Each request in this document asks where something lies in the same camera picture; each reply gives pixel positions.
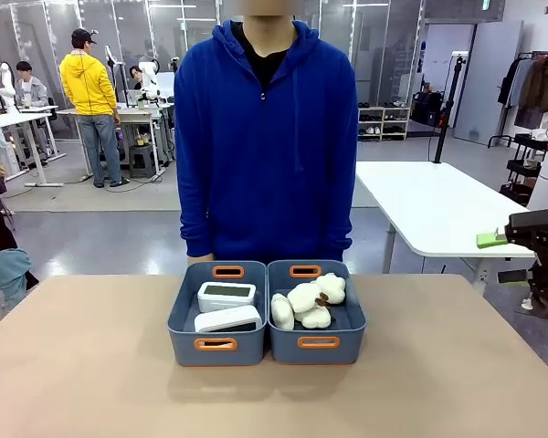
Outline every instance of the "black sneaker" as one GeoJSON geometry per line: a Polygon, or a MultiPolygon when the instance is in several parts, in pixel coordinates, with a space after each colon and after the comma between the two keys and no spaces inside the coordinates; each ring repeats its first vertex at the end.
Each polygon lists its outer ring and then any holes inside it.
{"type": "Polygon", "coordinates": [[[130,183],[130,180],[122,176],[120,182],[113,182],[112,184],[110,184],[110,187],[120,187],[121,185],[126,185],[129,183],[130,183]]]}

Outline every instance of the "basket handle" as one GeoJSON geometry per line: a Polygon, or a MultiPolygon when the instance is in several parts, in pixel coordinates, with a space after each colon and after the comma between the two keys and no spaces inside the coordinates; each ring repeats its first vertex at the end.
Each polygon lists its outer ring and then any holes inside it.
{"type": "Polygon", "coordinates": [[[213,266],[213,278],[243,278],[243,266],[213,266]]]}
{"type": "Polygon", "coordinates": [[[321,276],[322,269],[318,265],[293,265],[289,272],[292,278],[316,278],[321,276]]]}
{"type": "Polygon", "coordinates": [[[193,342],[199,351],[236,351],[237,341],[233,338],[197,338],[193,342]]]}
{"type": "Polygon", "coordinates": [[[336,336],[301,336],[297,341],[300,349],[338,349],[341,340],[336,336]]]}

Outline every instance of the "open door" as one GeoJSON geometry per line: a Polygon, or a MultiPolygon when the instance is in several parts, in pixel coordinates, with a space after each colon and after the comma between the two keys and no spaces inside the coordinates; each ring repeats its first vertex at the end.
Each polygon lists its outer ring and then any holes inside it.
{"type": "Polygon", "coordinates": [[[454,136],[487,144],[503,130],[505,109],[498,103],[501,82],[518,56],[523,22],[477,26],[454,136]]]}

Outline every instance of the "gray plastic basket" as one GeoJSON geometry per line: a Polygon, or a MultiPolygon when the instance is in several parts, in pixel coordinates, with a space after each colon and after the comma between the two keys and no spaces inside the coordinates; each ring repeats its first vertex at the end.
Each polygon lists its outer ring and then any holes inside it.
{"type": "Polygon", "coordinates": [[[259,262],[206,262],[188,267],[167,324],[180,365],[254,365],[262,360],[269,314],[266,269],[259,262]],[[197,292],[206,281],[255,285],[254,306],[262,326],[245,332],[196,333],[195,317],[201,313],[197,292]]]}
{"type": "Polygon", "coordinates": [[[294,330],[277,328],[269,314],[268,323],[274,360],[285,363],[353,363],[359,357],[367,319],[359,304],[349,270],[332,260],[281,260],[268,265],[269,297],[287,296],[299,283],[333,272],[345,279],[345,300],[331,306],[332,324],[307,330],[295,321],[294,330]]]}

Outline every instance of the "white plush toy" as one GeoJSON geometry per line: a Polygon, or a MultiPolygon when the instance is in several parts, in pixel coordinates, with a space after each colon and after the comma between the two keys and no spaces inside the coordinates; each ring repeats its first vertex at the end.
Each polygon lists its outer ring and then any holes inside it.
{"type": "Polygon", "coordinates": [[[276,327],[283,330],[294,329],[294,317],[288,299],[281,294],[274,294],[271,306],[272,319],[276,327]]]}
{"type": "Polygon", "coordinates": [[[294,313],[304,313],[314,308],[315,300],[321,297],[321,288],[315,283],[300,283],[288,295],[294,313]]]}
{"type": "Polygon", "coordinates": [[[329,304],[340,304],[345,299],[345,280],[334,273],[320,276],[314,283],[321,288],[321,291],[328,297],[329,304]]]}
{"type": "Polygon", "coordinates": [[[297,313],[294,318],[306,329],[326,329],[331,325],[331,313],[326,307],[321,306],[297,313]]]}

